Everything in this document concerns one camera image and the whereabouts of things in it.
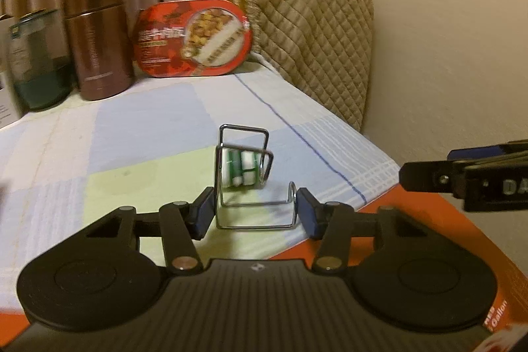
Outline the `red oval food container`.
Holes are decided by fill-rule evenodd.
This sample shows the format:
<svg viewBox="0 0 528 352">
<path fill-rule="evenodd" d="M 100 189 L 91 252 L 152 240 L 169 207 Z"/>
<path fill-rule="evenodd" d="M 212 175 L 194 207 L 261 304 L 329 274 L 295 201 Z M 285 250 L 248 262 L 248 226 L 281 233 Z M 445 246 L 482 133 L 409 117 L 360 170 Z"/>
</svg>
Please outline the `red oval food container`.
<svg viewBox="0 0 528 352">
<path fill-rule="evenodd" d="M 141 11 L 132 32 L 138 67 L 154 78 L 221 76 L 250 52 L 250 23 L 227 0 L 179 0 Z"/>
</svg>

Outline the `pastel checked table cloth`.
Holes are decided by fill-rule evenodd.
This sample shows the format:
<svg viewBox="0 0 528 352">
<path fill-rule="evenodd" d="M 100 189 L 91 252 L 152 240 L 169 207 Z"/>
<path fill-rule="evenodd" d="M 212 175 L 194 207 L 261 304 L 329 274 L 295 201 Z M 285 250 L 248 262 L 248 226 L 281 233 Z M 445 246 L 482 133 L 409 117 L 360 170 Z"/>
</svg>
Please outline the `pastel checked table cloth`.
<svg viewBox="0 0 528 352">
<path fill-rule="evenodd" d="M 220 77 L 143 79 L 98 102 L 70 96 L 1 131 L 1 308 L 19 310 L 26 263 L 102 215 L 197 197 L 225 123 L 270 135 L 269 181 L 246 201 L 284 201 L 294 183 L 358 208 L 396 184 L 388 155 L 253 62 Z"/>
</svg>

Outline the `wire holder with green roll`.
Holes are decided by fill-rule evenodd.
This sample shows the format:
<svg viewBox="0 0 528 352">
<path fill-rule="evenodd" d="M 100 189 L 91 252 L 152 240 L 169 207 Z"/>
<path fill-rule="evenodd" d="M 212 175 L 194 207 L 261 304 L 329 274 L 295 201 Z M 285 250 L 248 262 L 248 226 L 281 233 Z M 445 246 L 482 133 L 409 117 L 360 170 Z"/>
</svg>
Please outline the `wire holder with green roll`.
<svg viewBox="0 0 528 352">
<path fill-rule="evenodd" d="M 262 136 L 262 145 L 250 146 L 231 143 L 225 139 L 229 131 L 250 133 Z M 225 200 L 225 191 L 246 191 L 264 188 L 267 185 L 275 155 L 269 150 L 269 131 L 264 128 L 225 123 L 219 126 L 215 147 L 214 204 L 216 227 L 223 231 L 289 231 L 296 227 L 298 211 L 296 208 L 297 187 L 294 182 L 287 186 L 285 200 L 229 203 Z M 257 207 L 292 207 L 291 221 L 282 224 L 233 225 L 223 221 L 222 212 L 231 209 L 254 209 Z"/>
</svg>

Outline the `beige quilted chair cover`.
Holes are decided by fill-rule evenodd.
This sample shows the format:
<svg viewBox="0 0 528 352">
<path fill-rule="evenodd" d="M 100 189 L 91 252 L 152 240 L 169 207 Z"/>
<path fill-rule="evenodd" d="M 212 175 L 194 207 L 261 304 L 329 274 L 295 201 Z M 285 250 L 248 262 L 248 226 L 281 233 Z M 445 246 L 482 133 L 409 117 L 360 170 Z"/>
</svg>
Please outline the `beige quilted chair cover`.
<svg viewBox="0 0 528 352">
<path fill-rule="evenodd" d="M 234 0 L 252 50 L 283 79 L 360 130 L 371 70 L 372 0 Z"/>
</svg>

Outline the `dark green glass jar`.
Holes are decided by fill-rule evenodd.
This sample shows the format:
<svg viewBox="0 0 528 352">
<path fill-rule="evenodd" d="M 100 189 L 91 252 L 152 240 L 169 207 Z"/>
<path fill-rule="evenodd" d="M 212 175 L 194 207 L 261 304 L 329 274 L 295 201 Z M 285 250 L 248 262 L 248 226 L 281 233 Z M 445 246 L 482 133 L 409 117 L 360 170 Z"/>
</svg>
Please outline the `dark green glass jar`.
<svg viewBox="0 0 528 352">
<path fill-rule="evenodd" d="M 37 10 L 11 25 L 8 62 L 15 90 L 29 111 L 63 102 L 73 90 L 73 62 L 60 12 Z"/>
</svg>

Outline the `orange printed cardboard mat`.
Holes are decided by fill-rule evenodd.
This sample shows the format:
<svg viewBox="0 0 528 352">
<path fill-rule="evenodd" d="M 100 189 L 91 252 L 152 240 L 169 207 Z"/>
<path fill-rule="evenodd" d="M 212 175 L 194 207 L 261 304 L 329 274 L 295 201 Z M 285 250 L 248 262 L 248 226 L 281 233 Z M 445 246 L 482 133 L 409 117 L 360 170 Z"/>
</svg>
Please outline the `orange printed cardboard mat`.
<svg viewBox="0 0 528 352">
<path fill-rule="evenodd" d="M 342 274 L 313 257 L 167 270 L 157 212 L 119 207 L 28 263 L 9 351 L 524 351 L 527 317 L 488 246 L 416 212 L 355 211 Z"/>
</svg>

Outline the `white product box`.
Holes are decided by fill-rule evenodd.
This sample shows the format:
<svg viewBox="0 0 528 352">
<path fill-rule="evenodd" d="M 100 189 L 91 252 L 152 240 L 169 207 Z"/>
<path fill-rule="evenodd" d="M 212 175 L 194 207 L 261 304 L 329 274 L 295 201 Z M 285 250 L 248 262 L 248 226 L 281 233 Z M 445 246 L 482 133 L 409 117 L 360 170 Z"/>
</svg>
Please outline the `white product box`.
<svg viewBox="0 0 528 352">
<path fill-rule="evenodd" d="M 0 20 L 0 61 L 1 61 L 1 87 L 0 87 L 0 127 L 19 121 L 22 117 L 22 107 L 14 88 L 13 78 L 8 62 L 8 42 L 11 25 L 14 18 L 9 14 L 2 14 Z"/>
</svg>

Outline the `brown metal thermos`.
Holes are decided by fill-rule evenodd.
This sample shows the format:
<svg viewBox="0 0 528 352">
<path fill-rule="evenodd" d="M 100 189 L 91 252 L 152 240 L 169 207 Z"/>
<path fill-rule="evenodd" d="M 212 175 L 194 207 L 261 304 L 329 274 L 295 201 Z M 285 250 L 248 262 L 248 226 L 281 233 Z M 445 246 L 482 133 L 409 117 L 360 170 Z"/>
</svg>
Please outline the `brown metal thermos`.
<svg viewBox="0 0 528 352">
<path fill-rule="evenodd" d="M 132 47 L 123 0 L 62 0 L 80 93 L 95 101 L 132 86 Z"/>
</svg>

